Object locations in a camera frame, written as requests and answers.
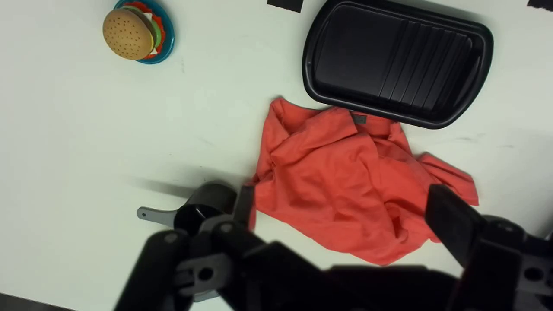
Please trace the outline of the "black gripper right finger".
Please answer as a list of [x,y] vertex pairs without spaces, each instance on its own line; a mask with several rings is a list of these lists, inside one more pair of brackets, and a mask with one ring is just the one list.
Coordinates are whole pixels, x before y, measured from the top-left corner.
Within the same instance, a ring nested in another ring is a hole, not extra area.
[[433,186],[426,222],[464,269],[450,311],[553,311],[553,244]]

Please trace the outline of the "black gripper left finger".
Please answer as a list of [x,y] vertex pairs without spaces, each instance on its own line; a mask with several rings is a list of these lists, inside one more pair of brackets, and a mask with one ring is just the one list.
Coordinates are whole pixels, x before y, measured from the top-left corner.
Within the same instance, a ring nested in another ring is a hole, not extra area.
[[234,311],[272,311],[267,244],[230,217],[206,220],[198,234],[151,236],[115,311],[189,311],[210,296]]

